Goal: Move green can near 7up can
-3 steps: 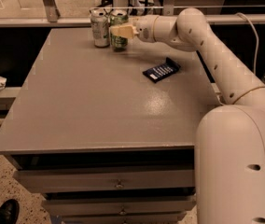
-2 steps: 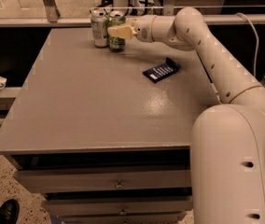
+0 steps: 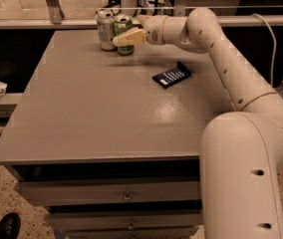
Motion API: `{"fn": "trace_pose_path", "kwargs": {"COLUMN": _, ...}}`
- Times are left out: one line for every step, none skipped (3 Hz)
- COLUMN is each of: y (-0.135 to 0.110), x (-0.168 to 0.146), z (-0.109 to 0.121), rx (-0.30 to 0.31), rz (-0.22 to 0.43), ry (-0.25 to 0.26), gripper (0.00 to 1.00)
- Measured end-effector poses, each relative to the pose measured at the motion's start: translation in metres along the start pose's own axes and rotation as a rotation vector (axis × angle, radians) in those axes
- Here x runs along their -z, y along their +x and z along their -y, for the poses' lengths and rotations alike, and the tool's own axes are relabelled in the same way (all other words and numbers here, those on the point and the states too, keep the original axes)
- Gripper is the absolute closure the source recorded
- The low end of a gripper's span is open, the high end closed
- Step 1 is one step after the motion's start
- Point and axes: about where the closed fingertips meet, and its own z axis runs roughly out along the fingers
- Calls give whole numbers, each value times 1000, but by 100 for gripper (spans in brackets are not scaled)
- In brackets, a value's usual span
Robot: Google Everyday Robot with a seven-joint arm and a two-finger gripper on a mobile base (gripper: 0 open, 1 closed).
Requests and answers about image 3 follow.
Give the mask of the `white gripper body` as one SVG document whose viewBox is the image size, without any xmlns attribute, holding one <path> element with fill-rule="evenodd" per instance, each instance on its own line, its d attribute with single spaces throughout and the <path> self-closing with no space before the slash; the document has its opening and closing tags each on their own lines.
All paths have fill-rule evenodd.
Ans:
<svg viewBox="0 0 283 239">
<path fill-rule="evenodd" d="M 146 33 L 146 40 L 153 45 L 163 45 L 163 25 L 167 19 L 166 16 L 150 16 L 143 23 L 143 29 Z"/>
</svg>

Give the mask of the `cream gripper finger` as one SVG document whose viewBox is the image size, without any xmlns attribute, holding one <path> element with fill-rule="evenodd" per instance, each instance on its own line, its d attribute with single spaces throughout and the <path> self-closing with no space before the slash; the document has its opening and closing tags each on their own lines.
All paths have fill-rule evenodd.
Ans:
<svg viewBox="0 0 283 239">
<path fill-rule="evenodd" d="M 151 15 L 138 15 L 138 21 L 143 26 L 147 20 L 151 18 Z"/>
<path fill-rule="evenodd" d="M 132 28 L 117 35 L 113 39 L 116 47 L 142 45 L 146 41 L 146 33 L 143 29 Z"/>
</svg>

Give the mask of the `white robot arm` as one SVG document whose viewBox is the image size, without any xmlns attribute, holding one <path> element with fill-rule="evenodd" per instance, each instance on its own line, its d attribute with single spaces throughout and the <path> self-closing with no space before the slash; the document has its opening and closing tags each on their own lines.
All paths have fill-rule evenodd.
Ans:
<svg viewBox="0 0 283 239">
<path fill-rule="evenodd" d="M 139 17 L 116 46 L 172 44 L 209 55 L 234 107 L 205 128 L 199 151 L 205 239 L 283 239 L 277 172 L 283 167 L 283 98 L 225 36 L 209 9 Z"/>
</svg>

